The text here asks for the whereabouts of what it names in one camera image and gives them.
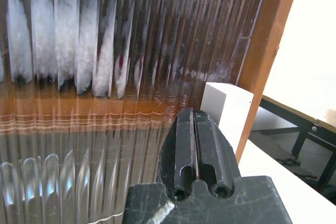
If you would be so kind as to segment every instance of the floor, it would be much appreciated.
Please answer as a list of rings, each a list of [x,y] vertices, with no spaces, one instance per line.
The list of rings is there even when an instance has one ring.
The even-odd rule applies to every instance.
[[[263,135],[259,132],[251,132],[249,139],[252,142],[256,142],[256,145],[260,140],[274,143],[281,149],[290,153],[298,134],[299,133]],[[317,176],[317,179],[319,179],[331,154],[331,151],[321,147],[309,139],[306,139],[299,155],[299,161],[301,162],[300,168],[311,172],[313,175]],[[329,184],[336,186],[336,173],[333,174]]]

